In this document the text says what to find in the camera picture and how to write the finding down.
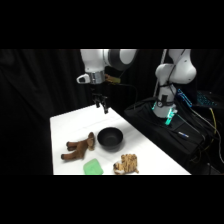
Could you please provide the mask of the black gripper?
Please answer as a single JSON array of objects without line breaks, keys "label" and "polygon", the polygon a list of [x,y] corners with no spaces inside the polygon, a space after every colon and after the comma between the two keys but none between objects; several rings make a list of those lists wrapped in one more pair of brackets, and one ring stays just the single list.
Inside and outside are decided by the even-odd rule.
[{"label": "black gripper", "polygon": [[105,85],[103,83],[92,85],[91,92],[92,92],[92,96],[93,96],[96,108],[100,107],[100,100],[101,100],[101,104],[104,108],[104,113],[107,114],[108,106],[107,106],[107,97],[105,94]]}]

